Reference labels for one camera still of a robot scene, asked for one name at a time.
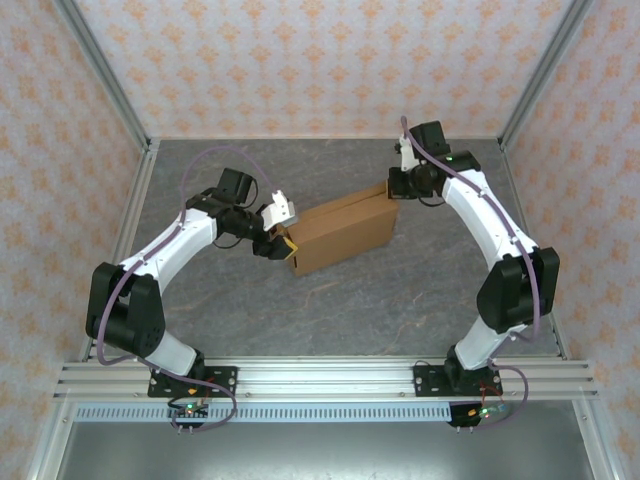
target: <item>cardboard box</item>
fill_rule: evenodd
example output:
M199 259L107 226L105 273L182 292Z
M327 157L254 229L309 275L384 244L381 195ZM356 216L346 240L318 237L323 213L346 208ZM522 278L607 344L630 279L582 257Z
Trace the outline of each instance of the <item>cardboard box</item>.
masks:
M302 212L287 228L298 247L288 262L300 276L384 245L393 236L397 213L398 204L387 198L387 182Z

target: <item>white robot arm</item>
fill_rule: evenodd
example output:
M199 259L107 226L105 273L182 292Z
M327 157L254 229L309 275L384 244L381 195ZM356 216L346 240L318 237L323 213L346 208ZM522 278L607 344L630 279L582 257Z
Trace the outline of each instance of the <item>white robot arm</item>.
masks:
M253 181L244 173L225 169L218 187L189 199L184 212L149 245L119 265L100 265L91 283L87 334L98 338L109 297L125 273L133 269L135 273L122 291L115 293L118 300L109 312L105 342L168 372L194 376L198 352L165 329L161 297L171 279L223 233L251 240L254 255L271 260L286 259L296 251L288 238L272 231L277 224L287 226L296 220L293 203L281 191L258 213L239 206L246 201ZM247 187L229 194L237 185Z
M396 151L402 156L401 166L389 169L390 196L442 197L473 235L490 272L477 297L480 314L467 335L451 348L445 362L449 382L460 393L482 375L477 371L487 369L492 355L507 338L533 322L532 279L523 251L535 272L541 315L549 313L553 305L559 258L552 248L540 249L516 225L489 188L473 155L468 151L451 153L439 122L416 126L410 133L413 141L450 172L427 162L414 148L412 139L403 134L396 144ZM487 197L493 200L492 205Z

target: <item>mounting plate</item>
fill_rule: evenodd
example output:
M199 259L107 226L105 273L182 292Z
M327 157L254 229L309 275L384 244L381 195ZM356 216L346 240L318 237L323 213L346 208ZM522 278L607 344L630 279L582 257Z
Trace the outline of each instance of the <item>mounting plate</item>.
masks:
M493 387L502 393L500 375L489 368L474 370L473 379L467 383L461 383L454 390L443 365L415 365L413 367L413 387L416 397L479 397L482 396L480 384ZM491 390L486 391L487 397L497 396Z
M236 394L236 386L238 385L238 367L204 367L205 379L212 378L211 382L225 387L234 395ZM203 386L197 386L190 383L174 380L171 377L156 373L155 370L151 371L151 379L149 380L149 390L147 395L151 398L202 398L208 396L209 398L222 397L226 398L227 395L220 390L207 389Z

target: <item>red wire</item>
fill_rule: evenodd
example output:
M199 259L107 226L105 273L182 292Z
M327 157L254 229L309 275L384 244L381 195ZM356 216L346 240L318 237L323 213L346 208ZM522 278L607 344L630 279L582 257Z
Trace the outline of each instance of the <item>red wire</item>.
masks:
M211 383L211 382L213 382L215 379L216 379L216 377L210 377L210 378L206 379L206 380L205 380L205 382L209 382L209 383ZM205 393L204 393L204 401L205 401L205 402L206 402L206 401L207 401L207 399L209 398L209 390L210 390L209 388L207 388L207 389L205 390Z

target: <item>patterned wallpaper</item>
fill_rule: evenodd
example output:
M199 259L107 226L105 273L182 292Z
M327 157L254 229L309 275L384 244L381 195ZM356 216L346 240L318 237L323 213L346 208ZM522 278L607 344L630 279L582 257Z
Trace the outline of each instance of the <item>patterned wallpaper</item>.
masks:
M0 2L0 78L0 478L22 480L138 152L51 0Z
M497 136L570 0L79 0L151 136Z
M640 12L596 0L509 149L536 238L562 260L555 305L593 359L623 457L640 472Z

